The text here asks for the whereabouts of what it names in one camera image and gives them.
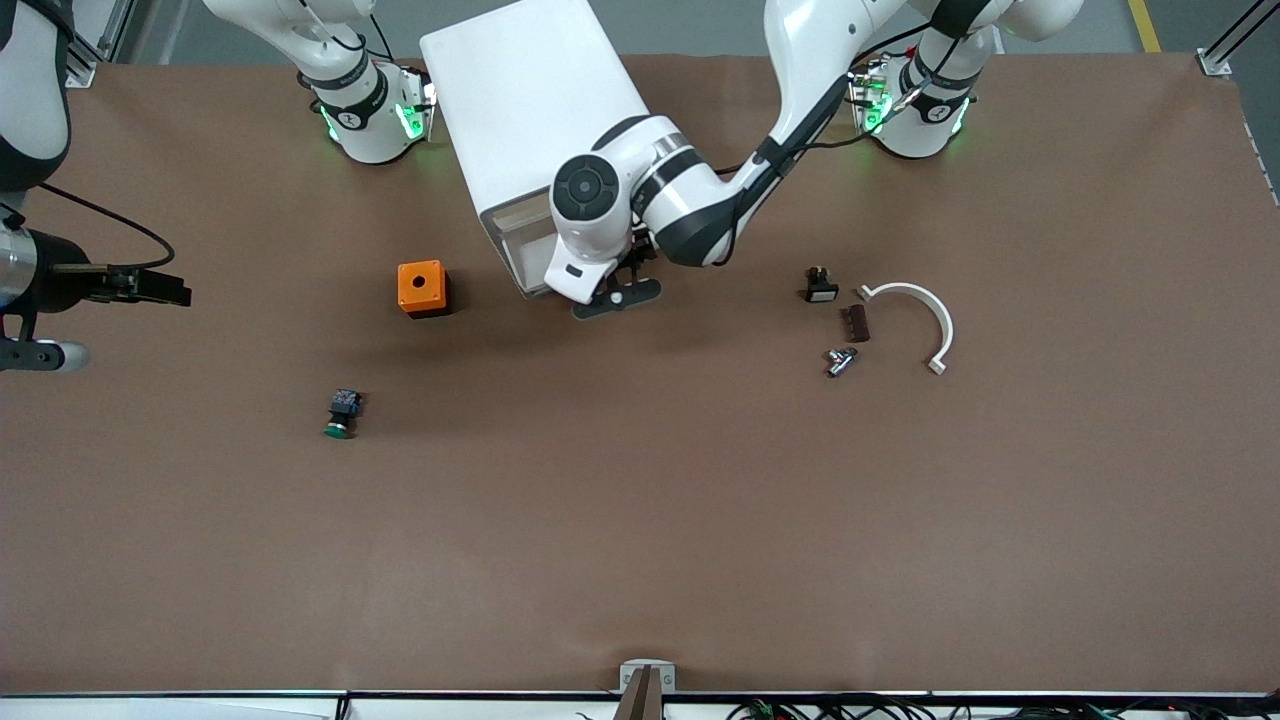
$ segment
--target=white box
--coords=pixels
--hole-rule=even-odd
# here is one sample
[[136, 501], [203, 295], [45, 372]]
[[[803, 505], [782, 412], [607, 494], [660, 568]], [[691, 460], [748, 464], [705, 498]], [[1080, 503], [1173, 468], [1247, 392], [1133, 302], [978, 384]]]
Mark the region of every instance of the white box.
[[526, 297], [556, 243], [556, 170], [649, 109], [588, 0], [520, 0], [422, 36], [476, 215]]

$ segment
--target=green led light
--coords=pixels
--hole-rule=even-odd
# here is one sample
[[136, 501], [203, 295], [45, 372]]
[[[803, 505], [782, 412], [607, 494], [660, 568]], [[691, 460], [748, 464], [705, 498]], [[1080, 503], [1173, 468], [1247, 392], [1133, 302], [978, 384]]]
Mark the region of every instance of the green led light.
[[338, 131], [333, 127], [333, 118], [329, 117], [329, 111], [324, 109], [324, 105], [320, 106], [320, 117], [324, 118], [324, 124], [329, 127], [329, 137], [334, 142], [342, 142], [338, 140]]
[[960, 132], [960, 127], [964, 124], [964, 111], [969, 109], [969, 99], [960, 105], [960, 110], [956, 113], [956, 124], [951, 126], [951, 135]]
[[403, 105], [396, 105], [396, 114], [399, 117], [401, 124], [404, 126], [404, 135], [407, 135], [410, 140], [422, 137], [422, 122], [416, 119], [419, 115], [417, 110]]

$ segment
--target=brown plastic piece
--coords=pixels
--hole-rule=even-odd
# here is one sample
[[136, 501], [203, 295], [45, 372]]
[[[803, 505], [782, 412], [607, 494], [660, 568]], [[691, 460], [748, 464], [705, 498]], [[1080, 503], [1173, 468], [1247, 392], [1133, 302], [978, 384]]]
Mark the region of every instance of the brown plastic piece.
[[872, 338], [872, 328], [867, 324], [865, 306], [850, 305], [841, 314], [845, 316], [845, 327], [849, 328], [849, 342], [867, 342]]

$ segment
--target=small black component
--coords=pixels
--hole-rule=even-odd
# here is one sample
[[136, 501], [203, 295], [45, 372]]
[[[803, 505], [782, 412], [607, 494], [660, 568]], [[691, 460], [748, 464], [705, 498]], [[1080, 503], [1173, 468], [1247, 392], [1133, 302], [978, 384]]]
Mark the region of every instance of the small black component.
[[364, 395], [353, 389], [338, 389], [333, 395], [333, 401], [329, 402], [329, 425], [324, 429], [324, 434], [338, 439], [351, 439], [356, 418], [360, 416], [364, 404]]
[[809, 268], [805, 277], [809, 279], [804, 291], [805, 302], [833, 302], [840, 295], [840, 286], [827, 279], [827, 268]]

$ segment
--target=metal bracket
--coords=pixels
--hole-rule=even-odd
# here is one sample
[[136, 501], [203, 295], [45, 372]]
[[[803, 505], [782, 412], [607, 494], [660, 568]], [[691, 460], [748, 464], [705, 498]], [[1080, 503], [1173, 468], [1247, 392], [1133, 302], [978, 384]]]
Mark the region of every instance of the metal bracket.
[[662, 689], [662, 694], [676, 692], [676, 664], [668, 662], [666, 660], [627, 660], [618, 667], [618, 692], [626, 692], [627, 685], [631, 684], [631, 678], [636, 673], [644, 670], [645, 667], [653, 667], [655, 673], [658, 687]]
[[1196, 59], [1199, 61], [1204, 74], [1208, 77], [1229, 77], [1231, 74], [1231, 63], [1226, 58], [1222, 58], [1221, 63], [1213, 64], [1206, 55], [1207, 53], [1203, 47], [1196, 49]]

